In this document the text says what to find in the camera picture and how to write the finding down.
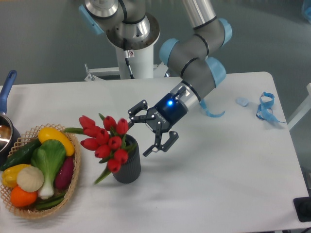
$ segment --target blue lanyard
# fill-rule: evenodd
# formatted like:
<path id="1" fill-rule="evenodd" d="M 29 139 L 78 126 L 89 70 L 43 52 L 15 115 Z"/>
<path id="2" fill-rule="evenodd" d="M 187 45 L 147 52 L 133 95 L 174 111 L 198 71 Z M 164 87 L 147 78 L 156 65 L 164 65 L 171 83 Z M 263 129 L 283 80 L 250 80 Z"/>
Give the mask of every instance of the blue lanyard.
<path id="1" fill-rule="evenodd" d="M 262 97 L 269 97 L 271 100 L 268 102 L 263 102 Z M 260 100 L 260 105 L 258 105 L 258 110 L 256 113 L 256 116 L 260 119 L 260 120 L 267 120 L 267 121 L 273 121 L 273 122 L 279 122 L 279 123 L 283 123 L 281 121 L 279 121 L 274 115 L 273 115 L 273 111 L 271 109 L 271 107 L 274 104 L 274 98 L 275 96 L 271 93 L 267 93 L 267 92 L 263 92 L 262 95 L 260 96 L 259 100 Z"/>
<path id="2" fill-rule="evenodd" d="M 202 107 L 202 109 L 204 110 L 204 112 L 206 113 L 206 115 L 209 116 L 209 117 L 221 117 L 223 114 L 225 114 L 225 111 L 223 111 L 223 112 L 220 113 L 220 114 L 212 114 L 212 113 L 208 110 L 207 105 L 206 105 L 204 99 L 200 101 L 200 106 Z"/>

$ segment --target blue joint cap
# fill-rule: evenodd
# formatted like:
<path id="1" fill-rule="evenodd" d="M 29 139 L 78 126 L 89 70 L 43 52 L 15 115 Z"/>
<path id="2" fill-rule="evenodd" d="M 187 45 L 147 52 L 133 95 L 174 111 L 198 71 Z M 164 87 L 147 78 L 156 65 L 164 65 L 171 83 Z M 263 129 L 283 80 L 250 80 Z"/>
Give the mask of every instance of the blue joint cap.
<path id="1" fill-rule="evenodd" d="M 83 21 L 96 35 L 104 33 L 104 31 L 100 28 L 100 26 L 98 26 L 98 24 L 95 22 L 92 16 L 90 16 L 90 14 L 87 12 L 83 5 L 79 6 L 79 12 Z"/>
<path id="2" fill-rule="evenodd" d="M 175 38 L 168 39 L 163 43 L 162 47 L 160 48 L 159 57 L 164 65 L 168 65 L 170 54 L 177 42 L 179 41 Z"/>
<path id="3" fill-rule="evenodd" d="M 224 18 L 218 19 L 224 26 L 225 29 L 225 40 L 222 46 L 224 46 L 232 37 L 232 27 Z"/>
<path id="4" fill-rule="evenodd" d="M 209 69 L 213 75 L 216 87 L 225 79 L 227 72 L 223 64 L 220 63 L 216 58 L 209 57 L 205 60 L 208 64 Z"/>
<path id="5" fill-rule="evenodd" d="M 311 6 L 304 11 L 305 18 L 311 21 Z"/>

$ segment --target tulip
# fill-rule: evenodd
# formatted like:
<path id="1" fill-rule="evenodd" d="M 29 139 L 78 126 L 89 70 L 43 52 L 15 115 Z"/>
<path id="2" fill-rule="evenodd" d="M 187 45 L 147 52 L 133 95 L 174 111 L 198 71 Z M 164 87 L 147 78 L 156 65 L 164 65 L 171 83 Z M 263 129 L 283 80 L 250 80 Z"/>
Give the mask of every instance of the tulip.
<path id="1" fill-rule="evenodd" d="M 126 119 L 121 118 L 118 121 L 116 131 L 118 134 L 121 134 L 121 135 L 126 134 L 126 132 L 128 131 L 128 123 Z"/>
<path id="2" fill-rule="evenodd" d="M 96 135 L 96 141 L 99 145 L 107 144 L 110 135 L 107 130 L 101 129 Z"/>
<path id="3" fill-rule="evenodd" d="M 111 149 L 107 144 L 101 145 L 95 151 L 95 157 L 103 159 L 103 158 L 108 157 L 110 155 L 110 152 L 111 152 Z"/>
<path id="4" fill-rule="evenodd" d="M 115 159 L 109 159 L 107 167 L 111 172 L 118 172 L 121 168 L 121 164 Z"/>
<path id="5" fill-rule="evenodd" d="M 128 153 L 123 149 L 119 149 L 114 154 L 114 159 L 120 162 L 121 164 L 125 164 L 128 160 Z"/>
<path id="6" fill-rule="evenodd" d="M 111 137 L 111 138 L 108 140 L 108 146 L 109 146 L 112 150 L 116 150 L 116 149 L 120 148 L 120 147 L 121 147 L 121 144 L 122 144 L 122 139 L 121 139 L 119 136 Z"/>
<path id="7" fill-rule="evenodd" d="M 95 125 L 95 121 L 92 120 L 91 118 L 88 118 L 87 116 L 80 117 L 79 122 L 82 128 L 92 128 L 92 126 Z"/>
<path id="8" fill-rule="evenodd" d="M 116 123 L 116 121 L 114 120 L 113 117 L 111 117 L 111 116 L 106 116 L 105 119 L 104 119 L 104 128 L 105 128 L 107 131 L 110 131 L 110 127 L 111 127 L 111 126 L 115 129 L 116 126 L 117 126 L 117 123 Z"/>
<path id="9" fill-rule="evenodd" d="M 80 144 L 88 150 L 96 150 L 99 147 L 99 144 L 96 142 L 95 138 L 87 138 L 81 141 Z"/>
<path id="10" fill-rule="evenodd" d="M 83 133 L 89 137 L 96 137 L 101 128 L 97 125 L 92 126 L 92 128 L 83 128 Z"/>

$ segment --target wicker basket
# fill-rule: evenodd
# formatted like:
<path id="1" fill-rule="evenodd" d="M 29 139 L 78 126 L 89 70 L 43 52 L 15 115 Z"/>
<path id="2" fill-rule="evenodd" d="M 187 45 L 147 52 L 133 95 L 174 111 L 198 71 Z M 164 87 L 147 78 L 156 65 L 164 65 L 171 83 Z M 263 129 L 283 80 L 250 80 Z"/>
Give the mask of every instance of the wicker basket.
<path id="1" fill-rule="evenodd" d="M 12 155 L 16 150 L 18 150 L 19 147 L 27 144 L 32 139 L 37 138 L 39 131 L 44 127 L 53 127 L 60 131 L 64 130 L 65 128 L 61 125 L 54 125 L 54 124 L 41 125 L 41 126 L 36 126 L 35 128 L 31 128 L 30 131 L 27 131 L 17 140 L 17 142 L 12 147 L 9 153 L 9 156 Z M 72 193 L 75 190 L 78 177 L 79 177 L 80 165 L 81 165 L 81 151 L 80 151 L 80 144 L 76 136 L 72 133 L 65 133 L 65 135 L 73 143 L 74 148 L 75 148 L 75 154 L 74 154 L 74 172 L 73 172 L 71 184 L 69 185 L 69 188 L 67 189 L 66 194 L 64 196 L 64 200 L 60 204 L 58 204 L 57 206 L 49 210 L 38 211 L 32 206 L 28 208 L 16 208 L 10 202 L 10 194 L 11 194 L 12 189 L 4 185 L 1 185 L 0 186 L 0 197 L 3 199 L 3 202 L 5 203 L 5 207 L 14 215 L 20 216 L 25 219 L 38 219 L 38 218 L 46 217 L 51 214 L 54 214 L 55 212 L 60 210 L 62 207 L 64 207 L 64 205 L 68 202 L 68 200 L 72 196 Z"/>

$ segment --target yellow pepper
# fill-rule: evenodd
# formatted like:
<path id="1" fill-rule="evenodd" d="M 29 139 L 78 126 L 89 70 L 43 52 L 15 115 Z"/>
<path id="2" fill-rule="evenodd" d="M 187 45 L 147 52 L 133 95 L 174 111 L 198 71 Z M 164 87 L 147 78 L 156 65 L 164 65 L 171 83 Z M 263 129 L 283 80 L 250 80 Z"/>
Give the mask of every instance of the yellow pepper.
<path id="1" fill-rule="evenodd" d="M 17 186 L 17 175 L 23 170 L 25 167 L 29 167 L 29 164 L 19 164 L 16 166 L 12 166 L 4 170 L 2 173 L 2 184 L 9 188 L 14 188 Z"/>
<path id="2" fill-rule="evenodd" d="M 44 143 L 47 140 L 58 140 L 60 141 L 66 150 L 66 156 L 72 156 L 74 154 L 74 146 L 72 142 L 60 131 L 52 127 L 45 127 L 38 133 L 39 141 Z"/>

